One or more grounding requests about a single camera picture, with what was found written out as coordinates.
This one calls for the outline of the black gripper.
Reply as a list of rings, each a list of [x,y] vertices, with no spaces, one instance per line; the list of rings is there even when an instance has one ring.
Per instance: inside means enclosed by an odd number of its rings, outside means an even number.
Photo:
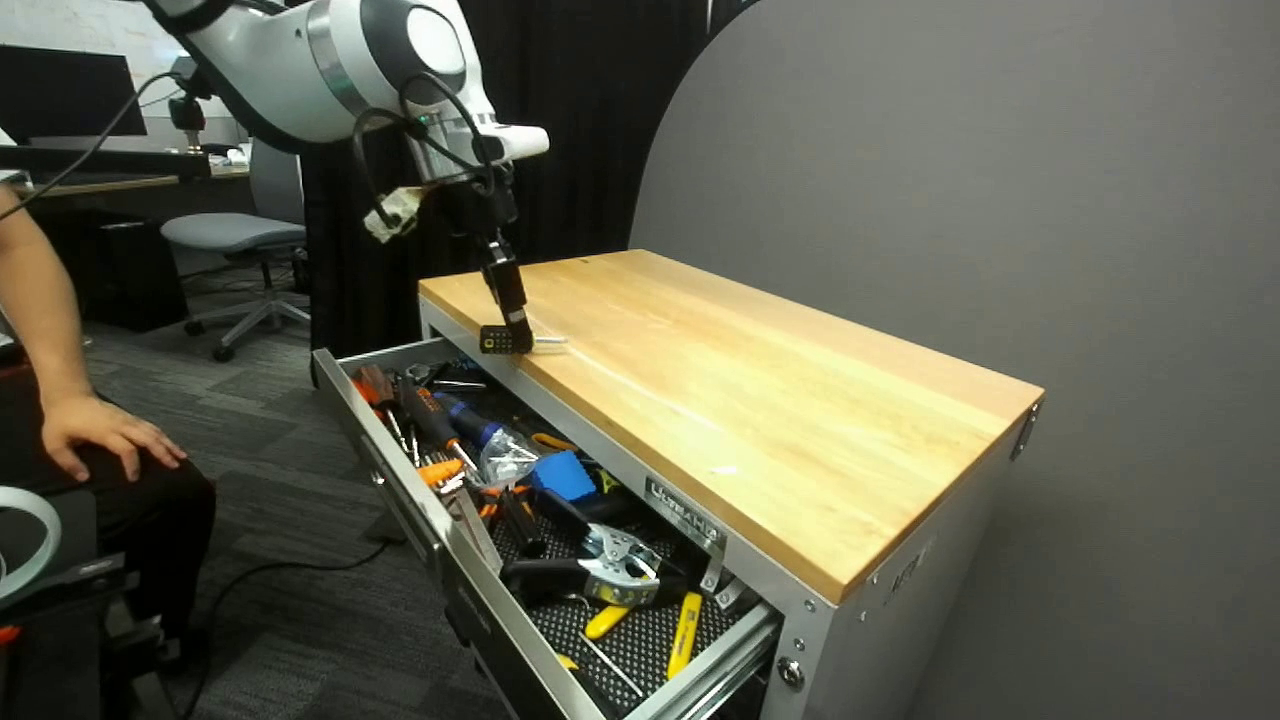
[[[532,353],[532,327],[526,322],[519,260],[504,236],[486,243],[486,283],[504,322],[479,322],[479,353]]]

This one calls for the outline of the person's forearm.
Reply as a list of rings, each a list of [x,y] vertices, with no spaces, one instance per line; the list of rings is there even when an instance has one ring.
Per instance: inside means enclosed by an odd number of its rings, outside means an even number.
[[[93,392],[76,286],[12,186],[0,186],[0,316],[27,353],[46,408]]]

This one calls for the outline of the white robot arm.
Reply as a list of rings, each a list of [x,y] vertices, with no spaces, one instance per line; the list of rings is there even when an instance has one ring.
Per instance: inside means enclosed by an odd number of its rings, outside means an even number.
[[[347,145],[361,160],[365,136],[391,128],[415,174],[377,192],[365,230],[379,243],[401,241],[438,186],[456,186],[495,302],[479,346],[532,346],[519,260],[504,229],[516,218],[511,162],[546,157],[553,138],[537,122],[495,114],[461,0],[295,0],[294,6],[144,0],[144,6],[224,109],[276,146]]]

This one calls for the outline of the person's hand on knee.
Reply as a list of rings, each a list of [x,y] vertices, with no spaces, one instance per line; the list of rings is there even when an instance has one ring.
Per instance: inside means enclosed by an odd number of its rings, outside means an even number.
[[[129,480],[140,474],[148,461],[181,468],[188,450],[154,420],[131,415],[101,395],[60,395],[46,403],[42,445],[50,461],[74,480],[90,480],[90,446],[107,450]]]

